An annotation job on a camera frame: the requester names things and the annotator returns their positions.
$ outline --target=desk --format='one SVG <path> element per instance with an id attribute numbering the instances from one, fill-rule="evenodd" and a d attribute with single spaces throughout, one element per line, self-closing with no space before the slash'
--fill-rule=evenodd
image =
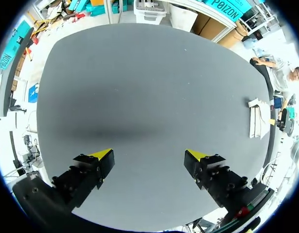
<path id="1" fill-rule="evenodd" d="M 112 24 L 59 40 L 37 105 L 49 177 L 80 153 L 113 148 L 100 190 L 73 212 L 112 228 L 158 231 L 217 208 L 185 169 L 185 149 L 219 153 L 239 175 L 261 169 L 269 133 L 249 138 L 247 101 L 264 77 L 232 51 L 167 26 Z"/>

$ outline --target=cardboard box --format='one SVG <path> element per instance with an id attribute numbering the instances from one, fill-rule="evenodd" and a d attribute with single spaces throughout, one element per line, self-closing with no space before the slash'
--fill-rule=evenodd
<path id="1" fill-rule="evenodd" d="M 213 40 L 224 28 L 223 24 L 202 13 L 198 13 L 193 24 L 194 33 L 208 40 Z"/>
<path id="2" fill-rule="evenodd" d="M 104 5 L 104 0 L 90 0 L 92 6 Z"/>
<path id="3" fill-rule="evenodd" d="M 230 33 L 225 35 L 219 42 L 219 45 L 224 46 L 225 48 L 229 49 L 237 42 L 241 41 L 243 37 L 247 35 L 247 30 L 242 24 L 237 21 L 237 28 L 233 29 Z"/>
<path id="4" fill-rule="evenodd" d="M 16 91 L 17 90 L 17 86 L 18 86 L 18 81 L 17 80 L 13 80 L 11 91 Z"/>
<path id="5" fill-rule="evenodd" d="M 23 55 L 21 56 L 21 58 L 19 59 L 18 66 L 17 66 L 17 69 L 16 69 L 16 71 L 15 71 L 15 75 L 16 75 L 16 76 L 19 76 L 19 74 L 20 74 L 20 72 L 21 72 L 21 70 L 22 70 L 23 63 L 24 63 L 24 61 L 25 61 L 25 57 L 26 57 L 26 55 L 23 54 Z"/>

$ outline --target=metal frame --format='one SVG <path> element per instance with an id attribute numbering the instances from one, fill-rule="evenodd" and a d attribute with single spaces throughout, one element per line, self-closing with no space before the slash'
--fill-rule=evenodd
<path id="1" fill-rule="evenodd" d="M 256 13 L 254 16 L 252 16 L 250 19 L 248 19 L 247 21 L 244 21 L 243 19 L 239 19 L 248 29 L 248 35 L 253 34 L 254 32 L 256 32 L 257 30 L 259 30 L 260 28 L 266 26 L 269 22 L 273 21 L 274 19 L 277 20 L 276 15 L 273 15 L 267 8 L 267 6 L 262 3 L 260 5 L 255 5 L 255 8 L 258 10 L 258 13 Z M 265 14 L 264 10 L 270 15 L 270 17 L 267 17 L 267 15 Z M 262 17 L 264 18 L 264 22 L 261 23 L 260 25 L 256 26 L 255 28 L 251 28 L 246 22 L 248 22 L 249 20 L 251 20 L 253 17 L 257 16 L 258 14 L 261 14 Z"/>

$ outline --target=floor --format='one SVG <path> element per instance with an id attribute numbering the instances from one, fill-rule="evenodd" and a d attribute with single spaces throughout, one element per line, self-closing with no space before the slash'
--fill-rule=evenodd
<path id="1" fill-rule="evenodd" d="M 130 22 L 129 17 L 122 17 L 121 22 Z M 52 27 L 42 33 L 39 37 L 39 43 L 37 45 L 31 46 L 31 57 L 32 61 L 29 60 L 28 56 L 24 61 L 24 65 L 22 71 L 19 76 L 20 83 L 18 89 L 16 91 L 16 98 L 19 100 L 19 104 L 27 109 L 26 114 L 18 113 L 17 115 L 17 126 L 12 126 L 11 128 L 16 128 L 15 132 L 18 135 L 26 133 L 26 131 L 30 132 L 34 138 L 37 137 L 37 125 L 36 125 L 36 105 L 37 103 L 28 103 L 28 89 L 40 82 L 43 67 L 45 66 L 47 57 L 56 43 L 56 41 L 61 38 L 68 36 L 72 33 L 76 33 L 81 30 L 85 30 L 91 27 L 106 25 L 108 23 L 106 15 L 101 15 L 97 17 L 84 17 L 78 20 L 75 23 L 71 22 L 57 22 Z M 252 50 L 247 50 L 242 42 L 235 44 L 230 50 L 241 56 L 246 61 L 249 61 L 252 56 L 255 56 Z M 8 114 L 8 121 L 11 122 L 14 119 L 13 114 Z M 42 169 L 42 173 L 46 178 L 46 171 Z M 209 213 L 205 216 L 206 220 L 216 222 L 218 217 L 224 216 L 226 210 L 217 209 L 212 213 Z"/>

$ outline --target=person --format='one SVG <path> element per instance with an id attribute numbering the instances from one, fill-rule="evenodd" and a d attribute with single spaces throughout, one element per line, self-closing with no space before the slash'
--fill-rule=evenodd
<path id="1" fill-rule="evenodd" d="M 283 92 L 283 103 L 279 112 L 281 119 L 283 109 L 287 107 L 299 84 L 299 67 L 292 70 L 288 62 L 280 58 L 271 59 L 253 57 L 250 64 L 265 77 L 270 100 L 273 100 L 274 90 Z"/>

